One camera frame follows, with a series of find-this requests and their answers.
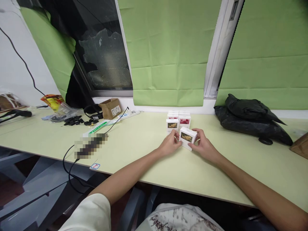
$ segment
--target cracked window glass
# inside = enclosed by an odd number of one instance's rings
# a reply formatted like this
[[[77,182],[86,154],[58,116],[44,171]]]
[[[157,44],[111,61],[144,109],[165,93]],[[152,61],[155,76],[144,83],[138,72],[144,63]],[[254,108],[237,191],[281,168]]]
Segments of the cracked window glass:
[[[91,90],[132,90],[114,0],[56,0]]]

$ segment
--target small product box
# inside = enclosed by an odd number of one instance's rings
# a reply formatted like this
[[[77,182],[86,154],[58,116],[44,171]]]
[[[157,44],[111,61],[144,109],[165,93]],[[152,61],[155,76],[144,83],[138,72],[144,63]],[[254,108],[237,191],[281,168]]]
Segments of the small product box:
[[[168,114],[179,114],[179,111],[168,111]]]
[[[120,102],[118,98],[108,99],[99,104],[103,111],[104,119],[113,119],[121,113]]]
[[[192,120],[192,118],[188,115],[180,115],[179,116],[179,121],[180,121],[180,127],[179,129],[181,129],[181,127],[185,127],[185,128],[189,128],[190,127],[190,121]]]
[[[167,119],[179,119],[179,114],[167,114]]]
[[[167,122],[167,135],[169,135],[172,129],[179,131],[179,120],[178,119],[166,119]]]
[[[192,148],[188,146],[188,143],[192,144],[195,143],[196,137],[197,137],[197,132],[185,127],[181,128],[179,141],[182,141],[182,146],[187,148],[189,151],[191,151]]]
[[[189,113],[189,112],[186,112],[186,111],[180,111],[180,112],[179,112],[179,115],[188,116],[188,115],[190,115],[190,113]]]

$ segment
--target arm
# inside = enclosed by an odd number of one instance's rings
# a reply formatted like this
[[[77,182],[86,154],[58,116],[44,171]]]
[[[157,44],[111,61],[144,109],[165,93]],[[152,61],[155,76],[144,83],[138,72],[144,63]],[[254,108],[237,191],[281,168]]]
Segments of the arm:
[[[193,130],[200,140],[197,146],[188,145],[224,171],[278,230],[308,230],[308,214],[304,210],[231,163],[215,149],[203,130]]]
[[[89,195],[101,193],[107,197],[112,205],[127,193],[154,163],[179,148],[182,142],[177,142],[178,139],[179,133],[172,130],[157,149],[111,175],[90,192]]]

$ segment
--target window frame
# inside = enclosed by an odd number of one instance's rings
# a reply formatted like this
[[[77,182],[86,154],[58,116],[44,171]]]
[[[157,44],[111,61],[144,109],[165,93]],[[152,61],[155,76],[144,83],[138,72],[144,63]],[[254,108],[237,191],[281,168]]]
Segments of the window frame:
[[[205,73],[204,98],[216,98],[244,0],[222,0]]]
[[[234,4],[238,1],[236,12],[234,12]],[[244,0],[222,0],[218,14],[218,19],[214,31],[212,45],[209,53],[207,68],[205,72],[204,80],[204,98],[216,98],[218,93],[218,85],[223,73],[225,62],[228,56],[232,38],[235,32],[235,28],[238,22],[238,18],[243,6]],[[119,9],[118,0],[115,0],[115,6],[120,22],[120,28],[122,32],[122,38],[127,57],[129,72],[132,78],[131,63],[129,59],[129,53],[127,49],[127,43],[125,38],[125,32],[123,28],[123,22]],[[74,54],[77,67],[81,72],[83,81],[85,82],[87,89],[92,97],[133,97],[133,90],[95,90],[88,82],[86,77],[87,73],[81,65],[81,60],[78,54]]]

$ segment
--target forearm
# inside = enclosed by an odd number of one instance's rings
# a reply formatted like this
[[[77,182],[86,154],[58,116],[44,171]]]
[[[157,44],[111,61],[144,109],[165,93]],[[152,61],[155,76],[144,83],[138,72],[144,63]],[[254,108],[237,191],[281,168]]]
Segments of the forearm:
[[[157,149],[146,156],[123,167],[99,186],[97,186],[89,195],[101,193],[109,200],[112,205],[128,192],[142,175],[159,159],[161,155]]]
[[[217,163],[280,231],[308,230],[308,214],[225,157]]]

